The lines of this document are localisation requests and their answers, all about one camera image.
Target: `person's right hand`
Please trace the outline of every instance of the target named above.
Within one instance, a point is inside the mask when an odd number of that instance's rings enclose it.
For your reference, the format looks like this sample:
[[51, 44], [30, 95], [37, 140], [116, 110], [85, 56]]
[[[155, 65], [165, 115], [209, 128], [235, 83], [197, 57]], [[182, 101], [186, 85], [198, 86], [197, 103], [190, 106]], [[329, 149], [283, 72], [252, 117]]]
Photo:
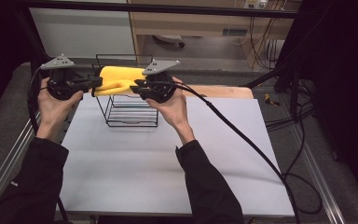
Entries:
[[[173, 77], [173, 81], [182, 83], [176, 77]], [[151, 107], [158, 110], [164, 119], [173, 126], [183, 144], [195, 139], [193, 130], [188, 123], [186, 97], [183, 95], [182, 90], [176, 89], [171, 99], [162, 104], [152, 99], [146, 99], [146, 101]]]

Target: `black jacket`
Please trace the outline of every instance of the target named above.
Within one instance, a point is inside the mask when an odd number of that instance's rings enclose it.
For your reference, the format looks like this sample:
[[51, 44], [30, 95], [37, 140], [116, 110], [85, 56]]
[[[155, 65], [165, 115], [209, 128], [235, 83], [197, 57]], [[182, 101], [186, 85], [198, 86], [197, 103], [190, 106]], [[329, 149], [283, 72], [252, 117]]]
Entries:
[[[19, 174], [0, 197], [0, 224], [50, 224], [62, 188], [68, 150], [35, 138]], [[226, 180], [211, 165], [197, 140], [176, 149], [186, 174], [195, 223], [243, 223], [241, 205]]]

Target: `hand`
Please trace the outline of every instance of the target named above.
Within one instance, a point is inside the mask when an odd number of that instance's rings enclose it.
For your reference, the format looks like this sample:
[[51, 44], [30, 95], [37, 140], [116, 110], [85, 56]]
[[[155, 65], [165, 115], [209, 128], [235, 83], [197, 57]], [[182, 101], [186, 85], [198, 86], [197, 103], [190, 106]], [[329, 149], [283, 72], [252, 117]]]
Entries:
[[[182, 83], [176, 77], [173, 77], [173, 81]], [[183, 95], [182, 90], [176, 89], [171, 99], [162, 104], [152, 99], [146, 99], [146, 101], [151, 107], [158, 110], [164, 119], [173, 126], [183, 144], [195, 139], [193, 130], [188, 123], [186, 97]]]
[[60, 101], [50, 95], [47, 85], [48, 78], [45, 78], [37, 97], [41, 121], [36, 137], [55, 142], [63, 121], [82, 98], [83, 91], [78, 91], [69, 100]]

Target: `floor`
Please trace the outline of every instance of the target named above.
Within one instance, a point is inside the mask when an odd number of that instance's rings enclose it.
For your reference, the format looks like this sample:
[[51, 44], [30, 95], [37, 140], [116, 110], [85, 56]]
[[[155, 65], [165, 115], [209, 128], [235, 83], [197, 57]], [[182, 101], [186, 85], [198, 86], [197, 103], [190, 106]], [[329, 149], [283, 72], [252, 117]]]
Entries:
[[[235, 44], [239, 40], [224, 37], [194, 36], [184, 36], [183, 39], [186, 45], [184, 48], [180, 48], [174, 44], [164, 43], [152, 36], [148, 36], [144, 53], [151, 53], [156, 59], [179, 60], [181, 62], [180, 66], [175, 67], [172, 72], [188, 84], [239, 86], [255, 80], [268, 71], [261, 68], [249, 68], [241, 48]], [[26, 106], [23, 103], [28, 80], [29, 67], [27, 65], [19, 67], [7, 87], [7, 92], [0, 101], [0, 166], [28, 119]], [[273, 90], [275, 81], [275, 78], [271, 78], [253, 89], [265, 121], [288, 117], [283, 105], [289, 99], [289, 92], [275, 93]], [[312, 83], [305, 82], [305, 86], [311, 89]], [[266, 103], [266, 93], [270, 99], [268, 103]], [[305, 104], [308, 100], [309, 96], [301, 95], [299, 102]], [[331, 190], [337, 207], [345, 220], [344, 223], [358, 223], [357, 182], [345, 163], [333, 160], [333, 152], [319, 124], [317, 113], [312, 115], [303, 120], [306, 145], [324, 175], [326, 184]], [[270, 141], [282, 171], [288, 168], [299, 149], [296, 128], [293, 127], [286, 126], [277, 130], [270, 128]], [[18, 169], [19, 165], [16, 164], [11, 176]], [[297, 161], [292, 172], [302, 176], [310, 183], [314, 183], [303, 157], [300, 157]], [[310, 186], [291, 177], [288, 177], [288, 182], [295, 194], [299, 208], [306, 211], [318, 210], [319, 200]], [[69, 217], [79, 224], [90, 223], [88, 216], [69, 214]], [[300, 212], [299, 217], [302, 223], [332, 222], [324, 208], [313, 215]], [[253, 223], [293, 223], [293, 219], [257, 217]]]

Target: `person's left hand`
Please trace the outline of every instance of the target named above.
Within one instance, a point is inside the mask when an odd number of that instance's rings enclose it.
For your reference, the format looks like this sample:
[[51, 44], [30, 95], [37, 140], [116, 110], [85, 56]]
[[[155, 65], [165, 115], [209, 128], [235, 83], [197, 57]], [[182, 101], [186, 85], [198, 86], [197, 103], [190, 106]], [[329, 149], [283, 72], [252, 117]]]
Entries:
[[45, 78], [42, 80], [41, 91], [37, 97], [41, 121], [36, 137], [55, 142], [63, 122], [84, 92], [78, 91], [69, 100], [61, 101], [50, 95], [46, 89], [47, 85], [48, 78]]

